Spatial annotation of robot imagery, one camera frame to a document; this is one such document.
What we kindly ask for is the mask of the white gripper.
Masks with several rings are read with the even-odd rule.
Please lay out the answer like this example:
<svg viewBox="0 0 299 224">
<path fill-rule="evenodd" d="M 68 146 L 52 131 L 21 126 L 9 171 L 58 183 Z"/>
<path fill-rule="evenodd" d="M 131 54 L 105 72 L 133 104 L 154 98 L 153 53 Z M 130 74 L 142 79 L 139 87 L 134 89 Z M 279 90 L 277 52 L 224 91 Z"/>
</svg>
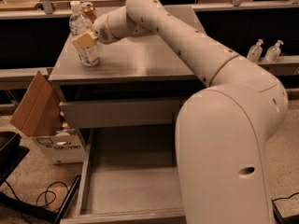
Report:
<svg viewBox="0 0 299 224">
<path fill-rule="evenodd" d="M 112 44 L 119 39 L 112 34 L 108 25 L 108 15 L 98 17 L 93 23 L 93 32 L 85 32 L 74 37 L 71 42 L 76 49 L 86 49 L 96 45 L 96 41 L 102 44 Z"/>
</svg>

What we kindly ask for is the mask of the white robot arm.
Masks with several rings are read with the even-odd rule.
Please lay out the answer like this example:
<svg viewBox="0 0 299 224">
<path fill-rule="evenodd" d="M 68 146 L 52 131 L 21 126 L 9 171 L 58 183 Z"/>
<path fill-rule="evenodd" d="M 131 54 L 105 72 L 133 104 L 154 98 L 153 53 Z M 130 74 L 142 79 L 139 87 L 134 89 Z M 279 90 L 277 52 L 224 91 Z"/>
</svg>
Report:
<svg viewBox="0 0 299 224">
<path fill-rule="evenodd" d="M 176 123 L 187 224 L 276 224 L 265 145 L 287 113 L 281 82 L 158 0 L 126 0 L 98 17 L 92 30 L 103 44 L 150 30 L 205 86 L 183 104 Z"/>
</svg>

